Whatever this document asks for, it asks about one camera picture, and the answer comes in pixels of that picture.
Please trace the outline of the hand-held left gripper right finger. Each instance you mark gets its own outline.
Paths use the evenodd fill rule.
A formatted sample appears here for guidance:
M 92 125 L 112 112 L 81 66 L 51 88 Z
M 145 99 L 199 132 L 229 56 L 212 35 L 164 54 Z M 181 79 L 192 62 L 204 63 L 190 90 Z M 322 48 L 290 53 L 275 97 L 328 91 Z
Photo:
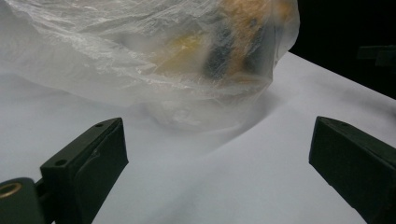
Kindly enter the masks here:
M 367 224 L 396 224 L 396 148 L 340 120 L 318 117 L 309 163 Z

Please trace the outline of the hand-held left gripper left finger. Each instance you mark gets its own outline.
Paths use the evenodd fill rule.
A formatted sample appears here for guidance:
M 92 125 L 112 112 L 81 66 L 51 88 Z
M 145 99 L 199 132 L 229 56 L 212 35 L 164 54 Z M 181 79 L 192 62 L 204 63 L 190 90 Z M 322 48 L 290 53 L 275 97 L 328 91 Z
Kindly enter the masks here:
M 40 166 L 39 194 L 56 224 L 92 224 L 128 164 L 123 122 L 93 125 Z

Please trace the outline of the clear plastic bag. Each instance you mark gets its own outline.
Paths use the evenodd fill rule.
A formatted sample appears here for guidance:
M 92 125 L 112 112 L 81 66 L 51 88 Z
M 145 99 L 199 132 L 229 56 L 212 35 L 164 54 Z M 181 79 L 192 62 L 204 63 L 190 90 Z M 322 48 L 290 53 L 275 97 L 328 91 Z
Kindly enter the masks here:
M 0 0 L 0 67 L 112 105 L 145 105 L 160 123 L 242 123 L 273 76 L 214 79 L 221 0 Z

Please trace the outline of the orange juice bottle white cap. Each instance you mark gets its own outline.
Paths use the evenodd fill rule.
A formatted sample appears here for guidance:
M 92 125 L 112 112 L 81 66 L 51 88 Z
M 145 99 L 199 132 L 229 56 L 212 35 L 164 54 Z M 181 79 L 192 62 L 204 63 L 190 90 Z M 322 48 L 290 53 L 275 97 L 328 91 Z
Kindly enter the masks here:
M 250 83 L 271 78 L 276 61 L 295 43 L 296 0 L 221 0 L 218 40 L 206 61 L 214 79 Z

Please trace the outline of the white table sheet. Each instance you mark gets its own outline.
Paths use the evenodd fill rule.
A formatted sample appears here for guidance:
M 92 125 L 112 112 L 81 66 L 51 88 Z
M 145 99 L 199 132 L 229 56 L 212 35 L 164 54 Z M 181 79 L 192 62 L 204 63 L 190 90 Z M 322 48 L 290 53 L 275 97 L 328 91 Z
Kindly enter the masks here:
M 142 105 L 46 88 L 0 68 L 0 182 L 40 165 L 93 124 L 122 118 L 129 162 L 94 224 L 365 224 L 309 164 L 317 117 L 396 147 L 396 100 L 296 55 L 242 126 L 189 132 Z

